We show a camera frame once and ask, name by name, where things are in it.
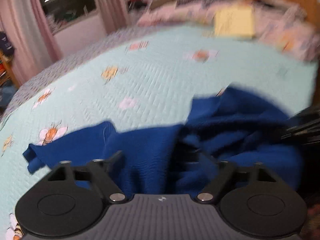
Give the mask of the pink curtain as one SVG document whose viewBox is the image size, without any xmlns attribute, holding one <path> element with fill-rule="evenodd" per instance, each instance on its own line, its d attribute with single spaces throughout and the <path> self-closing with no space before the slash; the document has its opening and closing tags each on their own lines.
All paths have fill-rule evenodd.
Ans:
<svg viewBox="0 0 320 240">
<path fill-rule="evenodd" d="M 12 71 L 19 85 L 62 57 L 40 0 L 1 0 L 1 31 L 15 48 Z"/>
</svg>

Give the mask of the yellow paper sheet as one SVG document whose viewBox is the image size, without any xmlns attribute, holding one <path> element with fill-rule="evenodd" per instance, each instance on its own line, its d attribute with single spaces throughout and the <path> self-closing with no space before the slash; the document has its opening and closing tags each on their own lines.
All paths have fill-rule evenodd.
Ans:
<svg viewBox="0 0 320 240">
<path fill-rule="evenodd" d="M 254 10 L 249 5 L 225 7 L 215 13 L 214 34 L 217 37 L 252 39 L 255 36 Z"/>
</svg>

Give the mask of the floral pink pillow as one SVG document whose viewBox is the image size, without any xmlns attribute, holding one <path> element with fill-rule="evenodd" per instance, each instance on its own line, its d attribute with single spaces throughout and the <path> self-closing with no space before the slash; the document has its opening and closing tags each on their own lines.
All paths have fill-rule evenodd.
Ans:
<svg viewBox="0 0 320 240">
<path fill-rule="evenodd" d="M 253 0 L 224 0 L 207 8 L 200 2 L 168 3 L 149 9 L 137 24 L 194 22 L 210 26 L 211 36 L 255 39 L 297 60 L 313 61 L 319 57 L 319 32 L 304 16 L 297 4 L 268 7 Z"/>
</svg>

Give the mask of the blue knit sweater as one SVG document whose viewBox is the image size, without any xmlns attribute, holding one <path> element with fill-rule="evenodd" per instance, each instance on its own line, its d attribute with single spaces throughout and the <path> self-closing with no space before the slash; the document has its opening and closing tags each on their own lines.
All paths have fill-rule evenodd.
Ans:
<svg viewBox="0 0 320 240">
<path fill-rule="evenodd" d="M 221 161 L 238 166 L 262 163 L 292 188 L 300 179 L 301 157 L 282 144 L 288 116 L 272 102 L 236 87 L 221 95 L 194 98 L 183 124 L 117 132 L 105 121 L 45 146 L 29 145 L 23 153 L 28 171 L 73 166 L 94 159 L 121 156 L 110 177 L 127 196 L 142 194 L 197 195 L 218 172 Z"/>
</svg>

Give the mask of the bee pattern quilted bedspread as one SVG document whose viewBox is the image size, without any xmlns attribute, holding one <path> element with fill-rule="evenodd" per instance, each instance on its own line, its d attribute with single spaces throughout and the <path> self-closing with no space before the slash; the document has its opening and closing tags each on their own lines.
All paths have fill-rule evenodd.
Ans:
<svg viewBox="0 0 320 240">
<path fill-rule="evenodd" d="M 133 27 L 65 57 L 14 94 L 1 118 L 1 234 L 16 202 L 48 171 L 29 174 L 23 152 L 45 129 L 72 132 L 111 120 L 116 129 L 184 121 L 196 96 L 228 85 L 294 114 L 310 106 L 318 62 L 255 41 L 215 38 L 193 24 Z"/>
</svg>

